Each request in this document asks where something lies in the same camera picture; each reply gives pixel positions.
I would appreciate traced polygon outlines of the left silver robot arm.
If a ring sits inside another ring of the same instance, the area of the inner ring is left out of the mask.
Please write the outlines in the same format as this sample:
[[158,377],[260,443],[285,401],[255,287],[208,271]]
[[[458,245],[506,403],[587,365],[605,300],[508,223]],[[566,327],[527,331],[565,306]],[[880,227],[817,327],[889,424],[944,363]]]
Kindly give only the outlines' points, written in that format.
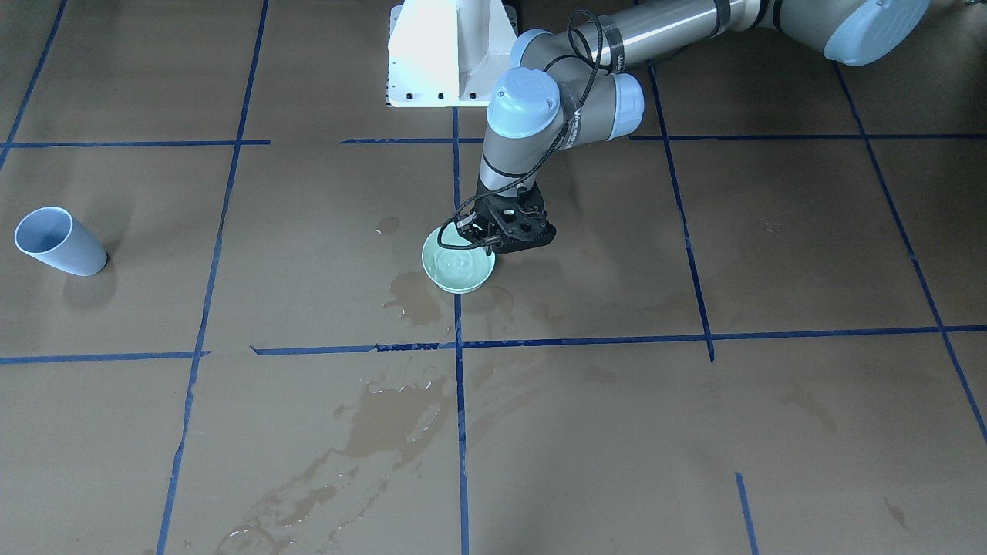
[[644,91],[632,67],[730,29],[757,28],[866,66],[895,49],[927,10],[927,1],[644,1],[613,15],[578,9],[560,34],[529,29],[491,91],[469,213],[456,210],[446,222],[459,240],[436,242],[495,254],[552,242],[539,169],[557,151],[638,129]]

